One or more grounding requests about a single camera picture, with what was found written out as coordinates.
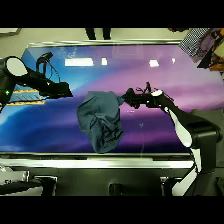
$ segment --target person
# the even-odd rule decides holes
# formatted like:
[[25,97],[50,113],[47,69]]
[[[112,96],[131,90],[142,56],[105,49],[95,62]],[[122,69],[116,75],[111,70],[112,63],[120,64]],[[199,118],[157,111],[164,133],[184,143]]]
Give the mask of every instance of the person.
[[[85,28],[86,29],[86,34],[89,38],[89,40],[96,40],[94,28]],[[111,28],[103,28],[103,38],[104,40],[110,40],[110,31]]]

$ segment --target robotic arm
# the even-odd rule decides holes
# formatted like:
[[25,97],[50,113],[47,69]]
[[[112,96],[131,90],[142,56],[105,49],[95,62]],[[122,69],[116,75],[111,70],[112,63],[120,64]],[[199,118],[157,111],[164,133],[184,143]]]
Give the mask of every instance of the robotic arm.
[[[0,60],[0,106],[2,109],[10,101],[16,84],[39,90],[39,94],[46,96],[48,99],[72,97],[68,83],[60,81],[59,74],[50,63],[52,56],[53,54],[49,52],[38,58],[36,71],[28,68],[21,59],[15,56],[9,56]],[[39,66],[42,63],[43,73],[40,73]],[[59,83],[46,78],[47,63],[59,76]]]
[[216,143],[222,139],[219,127],[204,118],[180,110],[162,90],[151,92],[149,83],[142,94],[135,94],[130,88],[123,97],[126,103],[136,109],[140,104],[145,104],[148,108],[160,108],[171,117],[178,138],[190,149],[194,160],[190,172],[173,186],[172,194],[185,195],[194,183],[193,194],[203,195],[216,168]]

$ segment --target dark blue cloth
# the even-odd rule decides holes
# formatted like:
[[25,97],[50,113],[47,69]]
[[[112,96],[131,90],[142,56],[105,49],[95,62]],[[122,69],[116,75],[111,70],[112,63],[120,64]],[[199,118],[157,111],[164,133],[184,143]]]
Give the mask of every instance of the dark blue cloth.
[[88,135],[95,152],[109,152],[120,142],[123,131],[119,106],[123,102],[114,92],[88,92],[78,107],[80,129]]

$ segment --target glossy surface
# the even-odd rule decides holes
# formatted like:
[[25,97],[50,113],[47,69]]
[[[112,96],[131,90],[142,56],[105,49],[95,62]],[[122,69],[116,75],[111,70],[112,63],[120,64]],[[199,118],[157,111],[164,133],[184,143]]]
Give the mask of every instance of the glossy surface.
[[[51,64],[61,80],[69,83],[74,97],[47,100],[46,105],[6,107],[0,115],[0,151],[94,152],[76,117],[88,91],[124,94],[128,88],[145,88],[149,81],[185,111],[224,106],[219,73],[198,69],[176,45],[28,48],[22,60],[35,69],[37,58],[49,51],[54,55]],[[88,66],[77,66],[74,60],[65,62],[74,58],[88,58],[84,62]],[[56,74],[52,80],[58,81]],[[135,110],[123,104],[120,111],[124,135],[112,153],[186,152],[170,117],[159,109],[141,106]]]

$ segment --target white floor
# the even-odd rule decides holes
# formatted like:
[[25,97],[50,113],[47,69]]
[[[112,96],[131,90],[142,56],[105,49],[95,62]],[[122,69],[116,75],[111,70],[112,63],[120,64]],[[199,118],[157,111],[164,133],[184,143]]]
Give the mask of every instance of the white floor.
[[[167,28],[112,28],[111,39],[183,39],[188,31],[171,32]],[[102,40],[102,29],[95,29]],[[16,36],[0,37],[0,58],[21,57],[29,43],[88,40],[84,28],[23,28]]]

